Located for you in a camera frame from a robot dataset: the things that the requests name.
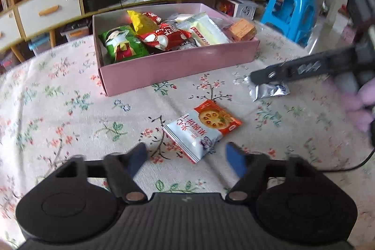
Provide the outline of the red jam biscuit packet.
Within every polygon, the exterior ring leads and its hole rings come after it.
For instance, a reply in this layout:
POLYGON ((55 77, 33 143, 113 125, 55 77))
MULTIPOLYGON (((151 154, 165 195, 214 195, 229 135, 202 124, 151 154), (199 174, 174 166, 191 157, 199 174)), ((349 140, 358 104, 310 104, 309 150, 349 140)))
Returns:
POLYGON ((242 122, 211 100, 164 125, 165 134, 193 162, 197 163, 214 149, 215 144, 242 122))

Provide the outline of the silver truffle chocolate packet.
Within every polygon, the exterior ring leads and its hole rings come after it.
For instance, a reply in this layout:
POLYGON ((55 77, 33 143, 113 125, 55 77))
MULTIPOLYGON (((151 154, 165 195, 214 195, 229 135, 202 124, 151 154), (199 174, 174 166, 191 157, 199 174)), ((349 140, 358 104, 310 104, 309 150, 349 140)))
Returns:
POLYGON ((283 82, 271 82, 268 84, 255 85, 250 76, 243 79, 243 83, 248 87, 249 96, 252 101, 265 98, 284 97, 290 94, 289 87, 283 82))

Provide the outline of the green chips snack packet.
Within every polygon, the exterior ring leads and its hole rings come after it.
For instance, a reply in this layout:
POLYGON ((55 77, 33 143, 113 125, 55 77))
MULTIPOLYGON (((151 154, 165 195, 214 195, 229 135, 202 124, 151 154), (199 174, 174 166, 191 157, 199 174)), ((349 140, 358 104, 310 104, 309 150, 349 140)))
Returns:
POLYGON ((130 25, 110 29, 99 35, 106 47, 111 63, 124 62, 148 56, 144 43, 137 37, 130 25))

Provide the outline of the blue plastic stool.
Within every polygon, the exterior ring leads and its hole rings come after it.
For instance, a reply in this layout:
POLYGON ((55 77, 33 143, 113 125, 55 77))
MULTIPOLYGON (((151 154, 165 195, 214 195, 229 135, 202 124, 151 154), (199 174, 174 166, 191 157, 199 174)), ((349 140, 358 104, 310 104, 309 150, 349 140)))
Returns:
POLYGON ((314 25, 315 5, 316 0, 269 0, 261 23, 306 47, 314 25))

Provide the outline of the floral tablecloth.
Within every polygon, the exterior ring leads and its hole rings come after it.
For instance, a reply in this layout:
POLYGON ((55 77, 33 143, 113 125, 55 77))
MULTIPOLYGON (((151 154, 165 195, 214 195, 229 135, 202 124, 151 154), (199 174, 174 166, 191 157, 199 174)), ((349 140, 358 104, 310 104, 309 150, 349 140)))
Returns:
POLYGON ((136 175, 147 194, 219 192, 236 175, 225 143, 274 159, 300 155, 355 201, 352 244, 374 239, 374 157, 366 134, 341 108, 323 77, 290 85, 286 97, 253 101, 244 78, 268 65, 306 55, 274 31, 259 27, 253 62, 164 81, 107 97, 98 76, 92 36, 47 51, 1 76, 1 240, 16 248, 23 235, 19 200, 73 155, 89 160, 146 144, 149 159, 136 175), (193 164, 163 126, 211 99, 241 120, 212 153, 193 164))

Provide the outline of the wafer biscuit packet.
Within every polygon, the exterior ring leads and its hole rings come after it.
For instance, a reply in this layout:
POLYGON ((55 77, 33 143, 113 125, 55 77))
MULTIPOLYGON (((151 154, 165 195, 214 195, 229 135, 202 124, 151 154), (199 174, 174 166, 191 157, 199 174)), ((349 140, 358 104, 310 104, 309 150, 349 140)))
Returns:
POLYGON ((235 42, 250 41, 255 38, 257 30, 252 22, 240 19, 228 29, 230 38, 235 42))

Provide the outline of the white storage box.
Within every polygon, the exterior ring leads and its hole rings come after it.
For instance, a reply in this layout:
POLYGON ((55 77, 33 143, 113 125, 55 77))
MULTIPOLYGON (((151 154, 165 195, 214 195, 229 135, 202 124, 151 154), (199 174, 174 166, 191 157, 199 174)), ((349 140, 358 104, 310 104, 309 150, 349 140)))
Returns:
POLYGON ((258 5, 249 0, 215 0, 215 9, 234 18, 253 20, 258 5))

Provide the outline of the red snack packet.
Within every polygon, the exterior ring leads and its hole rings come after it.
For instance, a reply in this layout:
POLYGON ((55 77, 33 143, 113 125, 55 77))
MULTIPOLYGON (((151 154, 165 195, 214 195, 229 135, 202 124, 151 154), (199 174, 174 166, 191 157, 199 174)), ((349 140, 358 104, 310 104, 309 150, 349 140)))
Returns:
POLYGON ((179 47, 191 38, 188 31, 179 30, 174 25, 161 23, 159 29, 137 37, 147 46, 160 49, 161 51, 169 51, 179 47))

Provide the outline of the white cream snack packet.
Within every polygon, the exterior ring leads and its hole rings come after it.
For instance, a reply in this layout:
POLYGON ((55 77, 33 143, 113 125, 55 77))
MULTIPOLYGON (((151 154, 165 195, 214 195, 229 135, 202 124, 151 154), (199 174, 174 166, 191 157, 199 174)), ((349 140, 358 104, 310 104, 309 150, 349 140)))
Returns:
POLYGON ((176 24, 179 30, 188 31, 197 46, 228 44, 231 41, 205 12, 193 15, 176 24))

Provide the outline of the yellow snack packet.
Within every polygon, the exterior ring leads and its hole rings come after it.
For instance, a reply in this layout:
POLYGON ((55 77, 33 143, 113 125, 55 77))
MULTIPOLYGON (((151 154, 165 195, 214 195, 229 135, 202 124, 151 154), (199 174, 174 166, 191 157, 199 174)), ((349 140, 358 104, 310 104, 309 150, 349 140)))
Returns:
POLYGON ((159 29, 161 18, 154 13, 139 13, 134 10, 128 10, 127 14, 137 35, 144 35, 159 29))

